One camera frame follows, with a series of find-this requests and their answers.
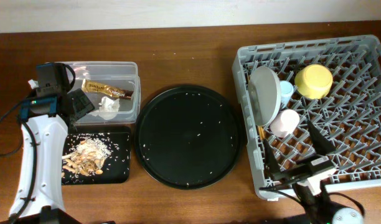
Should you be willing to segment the blue plastic cup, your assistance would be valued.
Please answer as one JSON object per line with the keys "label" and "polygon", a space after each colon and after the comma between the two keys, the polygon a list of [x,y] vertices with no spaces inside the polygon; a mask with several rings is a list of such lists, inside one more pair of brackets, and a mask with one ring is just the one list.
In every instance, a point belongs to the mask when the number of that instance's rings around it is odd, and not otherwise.
{"label": "blue plastic cup", "polygon": [[280,81],[280,87],[281,87],[281,109],[283,109],[287,107],[287,104],[294,93],[294,87],[290,82],[285,80]]}

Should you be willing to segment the pink plastic cup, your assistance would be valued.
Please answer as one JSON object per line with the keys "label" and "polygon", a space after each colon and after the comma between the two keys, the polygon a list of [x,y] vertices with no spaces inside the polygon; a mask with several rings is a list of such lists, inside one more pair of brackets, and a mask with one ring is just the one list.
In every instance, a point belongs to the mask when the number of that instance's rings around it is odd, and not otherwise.
{"label": "pink plastic cup", "polygon": [[270,124],[271,132],[276,137],[285,138],[293,133],[299,124],[299,120],[299,114],[295,110],[283,110]]}

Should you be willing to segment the brown coffee sachet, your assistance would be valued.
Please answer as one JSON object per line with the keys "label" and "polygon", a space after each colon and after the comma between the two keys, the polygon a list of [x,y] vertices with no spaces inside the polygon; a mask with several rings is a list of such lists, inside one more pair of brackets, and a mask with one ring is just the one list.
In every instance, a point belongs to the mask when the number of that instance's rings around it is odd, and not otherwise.
{"label": "brown coffee sachet", "polygon": [[133,91],[131,90],[124,90],[121,88],[117,88],[104,83],[94,82],[91,80],[82,81],[82,90],[84,92],[102,93],[113,98],[122,98],[125,100],[130,100],[133,95]]}

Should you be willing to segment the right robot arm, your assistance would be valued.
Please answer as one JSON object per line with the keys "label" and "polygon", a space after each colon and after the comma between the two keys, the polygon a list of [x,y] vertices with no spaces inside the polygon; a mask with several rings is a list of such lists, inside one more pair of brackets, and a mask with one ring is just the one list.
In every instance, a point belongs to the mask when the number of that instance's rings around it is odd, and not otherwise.
{"label": "right robot arm", "polygon": [[315,154],[288,170],[280,169],[273,148],[267,139],[263,140],[265,169],[271,179],[280,184],[260,190],[285,196],[303,207],[305,214],[285,218],[285,223],[363,223],[363,205],[342,193],[329,193],[323,182],[336,171],[328,157],[335,151],[334,145],[310,121],[308,131]]}

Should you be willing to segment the wooden chopstick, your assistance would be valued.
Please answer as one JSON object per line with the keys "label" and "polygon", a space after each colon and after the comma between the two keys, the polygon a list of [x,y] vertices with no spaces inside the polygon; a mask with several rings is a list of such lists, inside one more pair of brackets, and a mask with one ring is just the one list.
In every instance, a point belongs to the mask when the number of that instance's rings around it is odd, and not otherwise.
{"label": "wooden chopstick", "polygon": [[257,126],[257,130],[260,136],[260,139],[263,141],[265,139],[265,131],[262,126]]}

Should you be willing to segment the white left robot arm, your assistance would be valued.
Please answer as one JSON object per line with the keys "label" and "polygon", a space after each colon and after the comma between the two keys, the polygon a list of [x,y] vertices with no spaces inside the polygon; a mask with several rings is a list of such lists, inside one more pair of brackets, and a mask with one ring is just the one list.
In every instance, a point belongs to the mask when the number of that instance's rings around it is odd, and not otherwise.
{"label": "white left robot arm", "polygon": [[94,105],[81,89],[73,88],[74,69],[65,63],[36,67],[37,86],[19,103],[23,138],[19,186],[9,221],[39,214],[42,207],[64,209],[62,154],[70,128]]}

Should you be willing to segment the light grey plate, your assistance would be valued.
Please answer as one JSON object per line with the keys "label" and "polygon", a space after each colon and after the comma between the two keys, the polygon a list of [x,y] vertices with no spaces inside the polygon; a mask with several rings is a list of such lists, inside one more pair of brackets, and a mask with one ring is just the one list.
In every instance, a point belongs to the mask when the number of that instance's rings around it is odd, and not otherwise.
{"label": "light grey plate", "polygon": [[278,114],[281,103],[281,87],[277,74],[266,66],[256,68],[250,75],[248,94],[255,124],[270,124]]}

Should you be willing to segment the yellow bowl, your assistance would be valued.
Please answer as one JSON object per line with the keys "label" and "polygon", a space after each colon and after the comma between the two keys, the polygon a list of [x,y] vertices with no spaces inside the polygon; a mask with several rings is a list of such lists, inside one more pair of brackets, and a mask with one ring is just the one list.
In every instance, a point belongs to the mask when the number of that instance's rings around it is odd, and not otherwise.
{"label": "yellow bowl", "polygon": [[308,65],[296,74],[294,84],[302,96],[312,100],[321,99],[330,92],[333,76],[323,65]]}

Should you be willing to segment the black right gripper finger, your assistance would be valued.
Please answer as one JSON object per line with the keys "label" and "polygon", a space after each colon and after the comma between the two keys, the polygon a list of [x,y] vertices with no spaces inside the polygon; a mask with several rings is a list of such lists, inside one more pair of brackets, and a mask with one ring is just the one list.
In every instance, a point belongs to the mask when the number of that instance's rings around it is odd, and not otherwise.
{"label": "black right gripper finger", "polygon": [[263,140],[263,145],[264,145],[264,150],[265,150],[265,160],[266,160],[266,166],[267,169],[272,173],[272,174],[279,174],[280,167],[277,163],[277,160],[273,154],[273,149],[270,146],[270,143],[268,142],[267,139]]}
{"label": "black right gripper finger", "polygon": [[313,148],[316,153],[322,156],[332,154],[336,150],[334,145],[320,133],[318,128],[315,127],[311,121],[308,121],[307,125]]}

